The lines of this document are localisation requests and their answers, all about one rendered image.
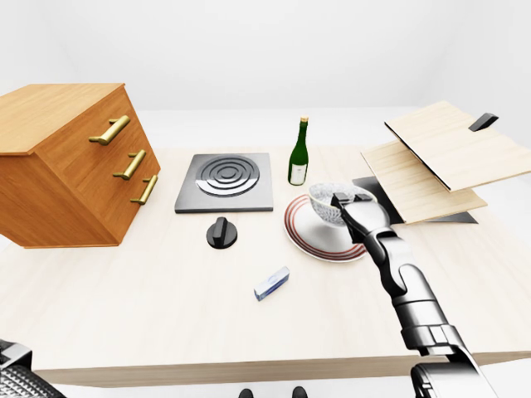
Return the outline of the large pale wooden board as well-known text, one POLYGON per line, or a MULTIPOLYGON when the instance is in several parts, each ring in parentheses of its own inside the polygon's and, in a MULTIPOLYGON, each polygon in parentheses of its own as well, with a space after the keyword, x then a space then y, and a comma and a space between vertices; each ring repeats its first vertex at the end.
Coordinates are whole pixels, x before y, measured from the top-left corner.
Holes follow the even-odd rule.
POLYGON ((472 131, 474 122, 440 101, 386 125, 451 192, 531 172, 531 149, 492 127, 472 131))

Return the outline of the large wooden drawer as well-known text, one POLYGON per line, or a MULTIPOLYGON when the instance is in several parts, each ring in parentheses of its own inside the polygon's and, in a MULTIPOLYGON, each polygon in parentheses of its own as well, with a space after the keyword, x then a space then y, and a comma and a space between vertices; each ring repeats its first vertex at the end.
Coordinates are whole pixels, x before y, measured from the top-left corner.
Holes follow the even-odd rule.
POLYGON ((139 119, 123 86, 45 141, 37 151, 51 161, 65 181, 86 197, 111 195, 121 190, 133 191, 135 184, 159 170, 158 161, 139 123, 139 119), (114 125, 110 120, 123 116, 129 122, 107 145, 91 142, 114 125), (130 153, 145 150, 146 155, 134 175, 125 181, 114 177, 132 161, 130 153))

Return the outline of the medium wooden drawer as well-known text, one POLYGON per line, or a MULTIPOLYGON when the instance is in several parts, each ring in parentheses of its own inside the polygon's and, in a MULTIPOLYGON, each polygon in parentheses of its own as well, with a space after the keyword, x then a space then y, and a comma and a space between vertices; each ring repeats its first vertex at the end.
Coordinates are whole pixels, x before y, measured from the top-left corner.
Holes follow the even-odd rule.
POLYGON ((130 221, 139 209, 137 202, 160 166, 147 136, 133 117, 128 123, 111 124, 115 134, 103 145, 83 137, 75 146, 64 173, 90 205, 110 224, 130 221))

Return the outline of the small black block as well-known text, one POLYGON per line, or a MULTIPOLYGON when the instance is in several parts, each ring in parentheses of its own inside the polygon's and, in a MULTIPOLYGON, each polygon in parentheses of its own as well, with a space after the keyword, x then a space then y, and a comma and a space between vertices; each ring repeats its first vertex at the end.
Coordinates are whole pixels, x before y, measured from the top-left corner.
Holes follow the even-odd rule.
POLYGON ((472 132, 477 132, 482 129, 487 129, 498 119, 499 117, 497 115, 492 113, 484 113, 469 127, 469 130, 472 132))

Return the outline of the green wine bottle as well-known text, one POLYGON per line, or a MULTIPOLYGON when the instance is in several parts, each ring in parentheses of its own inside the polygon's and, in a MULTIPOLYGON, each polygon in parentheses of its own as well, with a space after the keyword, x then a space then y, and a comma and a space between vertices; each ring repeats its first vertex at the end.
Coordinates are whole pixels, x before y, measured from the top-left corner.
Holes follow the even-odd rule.
POLYGON ((288 182, 294 186, 304 184, 309 164, 309 155, 306 146, 306 135, 309 117, 300 118, 300 128, 295 147, 290 155, 288 182))

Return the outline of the flat dark base plate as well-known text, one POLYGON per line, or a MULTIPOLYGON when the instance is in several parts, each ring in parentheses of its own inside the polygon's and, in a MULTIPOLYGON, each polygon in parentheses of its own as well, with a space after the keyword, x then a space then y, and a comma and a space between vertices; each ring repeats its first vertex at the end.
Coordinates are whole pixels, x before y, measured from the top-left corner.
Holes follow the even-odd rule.
MULTIPOLYGON (((382 189, 381 185, 379 184, 378 180, 375 177, 354 178, 352 180, 352 183, 354 186, 361 187, 371 192, 376 197, 378 202, 387 211, 392 225, 405 223, 405 221, 399 215, 399 213, 397 212, 397 209, 391 203, 389 197, 387 196, 385 191, 382 189)), ((456 213, 456 214, 449 215, 449 216, 443 216, 443 217, 438 217, 435 219, 426 220, 426 222, 437 222, 437 223, 452 222, 452 223, 468 223, 468 224, 478 223, 478 221, 467 211, 456 213)))

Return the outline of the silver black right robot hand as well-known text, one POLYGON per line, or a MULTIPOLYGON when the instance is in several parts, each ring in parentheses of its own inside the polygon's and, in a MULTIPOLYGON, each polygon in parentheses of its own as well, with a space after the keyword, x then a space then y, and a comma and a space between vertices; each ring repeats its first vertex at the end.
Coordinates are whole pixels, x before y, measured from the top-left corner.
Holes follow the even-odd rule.
POLYGON ((386 210, 367 194, 356 194, 354 199, 349 199, 346 194, 335 192, 331 205, 339 209, 354 244, 362 244, 369 236, 397 235, 386 210))

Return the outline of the flat dark stove plate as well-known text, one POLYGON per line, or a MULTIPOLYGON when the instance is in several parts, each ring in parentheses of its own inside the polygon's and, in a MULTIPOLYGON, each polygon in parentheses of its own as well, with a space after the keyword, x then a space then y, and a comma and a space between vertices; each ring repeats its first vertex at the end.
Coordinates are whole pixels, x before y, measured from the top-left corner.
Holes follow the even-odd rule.
POLYGON ((268 153, 196 154, 178 197, 176 213, 272 211, 268 153))

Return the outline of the small white blue box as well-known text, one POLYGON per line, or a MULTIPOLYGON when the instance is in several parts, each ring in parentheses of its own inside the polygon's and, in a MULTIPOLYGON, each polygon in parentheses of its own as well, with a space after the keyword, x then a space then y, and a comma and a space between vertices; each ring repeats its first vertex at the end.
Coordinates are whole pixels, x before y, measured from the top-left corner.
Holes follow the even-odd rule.
POLYGON ((273 293, 282 284, 284 284, 290 277, 290 270, 287 267, 282 267, 274 274, 260 282, 254 288, 254 294, 258 301, 263 300, 269 294, 273 293))

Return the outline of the round black stove knob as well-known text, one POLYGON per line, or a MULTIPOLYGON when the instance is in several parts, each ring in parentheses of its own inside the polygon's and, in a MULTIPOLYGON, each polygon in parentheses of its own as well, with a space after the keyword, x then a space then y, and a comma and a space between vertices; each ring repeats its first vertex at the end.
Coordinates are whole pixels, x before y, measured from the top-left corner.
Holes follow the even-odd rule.
POLYGON ((214 249, 223 250, 232 246, 237 240, 236 226, 220 216, 207 230, 207 243, 214 249))

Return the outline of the small pale wooden board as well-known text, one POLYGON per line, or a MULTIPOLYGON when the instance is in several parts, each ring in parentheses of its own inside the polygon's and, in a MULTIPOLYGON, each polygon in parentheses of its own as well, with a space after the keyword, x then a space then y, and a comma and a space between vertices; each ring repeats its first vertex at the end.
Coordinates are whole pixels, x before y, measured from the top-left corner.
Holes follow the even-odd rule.
POLYGON ((448 191, 402 142, 362 151, 362 156, 407 224, 450 216, 487 205, 473 190, 448 191))

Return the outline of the small wooden drawer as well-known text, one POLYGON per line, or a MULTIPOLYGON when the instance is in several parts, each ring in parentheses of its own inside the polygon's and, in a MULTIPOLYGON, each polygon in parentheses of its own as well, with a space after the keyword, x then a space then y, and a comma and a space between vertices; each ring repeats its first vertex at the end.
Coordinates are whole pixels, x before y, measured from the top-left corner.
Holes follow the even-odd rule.
POLYGON ((114 238, 114 243, 119 244, 141 207, 130 199, 138 198, 142 194, 146 186, 142 180, 157 175, 160 166, 153 149, 146 143, 120 150, 104 165, 103 169, 95 172, 95 184, 87 187, 87 198, 106 230, 114 238), (128 181, 113 177, 114 172, 123 172, 130 164, 132 158, 129 158, 128 154, 136 153, 140 149, 145 150, 146 155, 134 175, 128 181))

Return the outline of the wooden cabinet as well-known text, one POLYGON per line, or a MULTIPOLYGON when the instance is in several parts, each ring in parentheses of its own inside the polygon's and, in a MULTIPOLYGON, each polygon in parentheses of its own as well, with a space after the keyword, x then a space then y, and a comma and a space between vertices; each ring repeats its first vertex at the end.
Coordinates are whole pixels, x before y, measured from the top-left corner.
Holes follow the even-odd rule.
POLYGON ((118 245, 37 149, 121 86, 34 84, 0 96, 1 235, 25 248, 118 245))

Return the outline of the white plate with red rings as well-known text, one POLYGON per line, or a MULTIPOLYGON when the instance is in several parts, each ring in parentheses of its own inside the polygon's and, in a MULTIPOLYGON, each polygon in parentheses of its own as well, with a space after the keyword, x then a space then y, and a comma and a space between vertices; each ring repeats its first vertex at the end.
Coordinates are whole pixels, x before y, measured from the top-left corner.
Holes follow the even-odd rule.
POLYGON ((291 200, 285 208, 284 228, 290 240, 306 254, 329 262, 350 262, 367 254, 354 244, 346 226, 324 222, 314 211, 307 194, 291 200))

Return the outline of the patterned white bowl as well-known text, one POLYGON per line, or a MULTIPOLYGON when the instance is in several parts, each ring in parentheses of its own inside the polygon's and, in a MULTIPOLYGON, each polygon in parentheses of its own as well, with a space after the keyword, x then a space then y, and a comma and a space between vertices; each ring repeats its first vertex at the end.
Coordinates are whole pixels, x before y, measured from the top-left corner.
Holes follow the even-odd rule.
POLYGON ((343 193, 349 201, 353 201, 356 195, 363 194, 377 201, 377 198, 368 190, 355 186, 352 183, 322 182, 316 183, 309 188, 309 199, 314 212, 326 223, 343 227, 345 223, 340 210, 332 206, 334 193, 343 193))

